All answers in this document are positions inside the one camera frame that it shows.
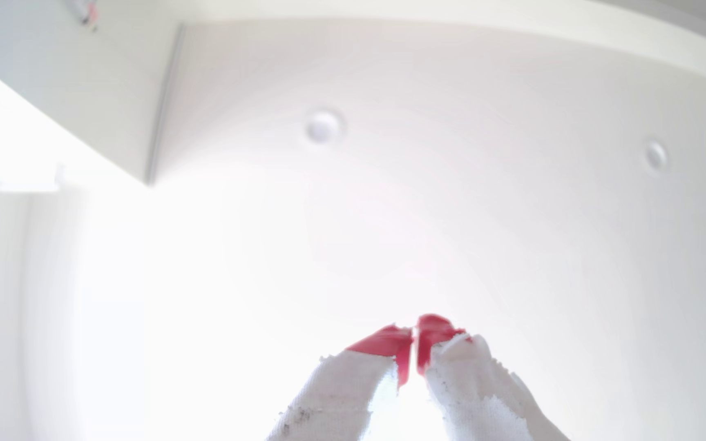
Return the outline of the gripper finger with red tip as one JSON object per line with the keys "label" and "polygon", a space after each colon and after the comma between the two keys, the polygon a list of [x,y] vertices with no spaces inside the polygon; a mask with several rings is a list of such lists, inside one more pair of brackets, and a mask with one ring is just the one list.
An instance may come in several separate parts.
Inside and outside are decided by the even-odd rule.
{"label": "gripper finger with red tip", "polygon": [[267,440],[368,440],[409,378],[413,330],[385,326],[319,362]]}
{"label": "gripper finger with red tip", "polygon": [[450,440],[568,440],[485,338],[443,316],[417,322],[417,369]]}

